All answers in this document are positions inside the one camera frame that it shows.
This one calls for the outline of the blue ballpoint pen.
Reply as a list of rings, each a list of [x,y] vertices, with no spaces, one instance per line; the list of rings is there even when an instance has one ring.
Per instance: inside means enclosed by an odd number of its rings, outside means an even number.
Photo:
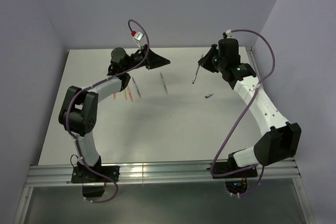
[[[196,71],[195,71],[194,78],[193,78],[193,80],[192,80],[192,84],[194,84],[194,83],[195,83],[195,81],[196,81],[196,78],[197,78],[197,75],[198,75],[199,69],[200,69],[200,65],[198,64],[198,65],[197,65],[197,68],[196,68]]]

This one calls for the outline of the purple highlighter pen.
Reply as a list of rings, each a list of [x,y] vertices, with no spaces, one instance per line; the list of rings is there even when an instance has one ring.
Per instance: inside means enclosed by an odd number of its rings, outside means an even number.
[[[137,85],[136,80],[135,80],[134,77],[132,77],[132,82],[134,84],[135,90],[136,90],[139,98],[142,99],[142,95],[141,95],[140,89],[139,89],[139,87],[138,87],[138,85]]]

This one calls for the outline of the yellow highlighter pen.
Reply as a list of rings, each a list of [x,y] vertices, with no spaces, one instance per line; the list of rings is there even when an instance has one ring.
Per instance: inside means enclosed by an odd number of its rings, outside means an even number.
[[[128,97],[127,97],[127,92],[126,92],[125,90],[123,90],[123,96],[124,96],[125,100],[128,99]]]

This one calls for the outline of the pink highlighter pen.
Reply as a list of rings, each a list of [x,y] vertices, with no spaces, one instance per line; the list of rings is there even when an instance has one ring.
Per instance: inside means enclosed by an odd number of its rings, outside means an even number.
[[[133,96],[132,96],[131,89],[130,89],[129,86],[127,86],[127,93],[129,95],[129,98],[130,98],[131,102],[133,102]]]

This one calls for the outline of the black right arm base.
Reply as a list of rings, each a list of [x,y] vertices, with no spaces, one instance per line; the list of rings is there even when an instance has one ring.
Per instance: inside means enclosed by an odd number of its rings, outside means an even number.
[[[258,173],[254,167],[240,171],[241,169],[244,168],[238,167],[235,161],[216,162],[213,173],[215,175],[226,174],[223,177],[223,179],[228,179],[225,181],[226,189],[232,194],[242,194],[248,189],[248,179],[256,178]]]

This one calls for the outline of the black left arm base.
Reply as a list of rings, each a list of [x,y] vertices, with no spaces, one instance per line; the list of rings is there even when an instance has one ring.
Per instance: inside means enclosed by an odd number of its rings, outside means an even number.
[[[101,166],[99,173],[117,182],[120,166]],[[73,168],[71,183],[82,184],[82,195],[86,199],[98,200],[106,192],[108,182],[106,178],[91,173],[85,167],[83,169],[78,166]]]

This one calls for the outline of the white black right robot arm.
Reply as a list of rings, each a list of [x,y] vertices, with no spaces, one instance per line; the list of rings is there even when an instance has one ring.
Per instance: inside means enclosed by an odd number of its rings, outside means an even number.
[[[199,60],[199,65],[222,78],[245,102],[259,126],[261,139],[250,148],[237,151],[227,164],[228,173],[240,176],[252,165],[268,166],[294,157],[301,137],[298,123],[290,123],[272,103],[261,87],[257,74],[248,63],[242,63],[235,38],[223,38],[213,44]]]

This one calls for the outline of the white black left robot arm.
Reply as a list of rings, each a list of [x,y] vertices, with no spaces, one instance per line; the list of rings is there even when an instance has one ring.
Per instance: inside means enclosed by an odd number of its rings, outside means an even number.
[[[141,67],[152,70],[170,63],[170,60],[154,53],[147,45],[130,55],[118,47],[111,52],[107,78],[87,88],[68,88],[58,121],[74,138],[78,163],[85,167],[83,175],[89,181],[96,182],[102,176],[101,157],[92,133],[97,122],[98,104],[128,87],[131,80],[128,71]]]

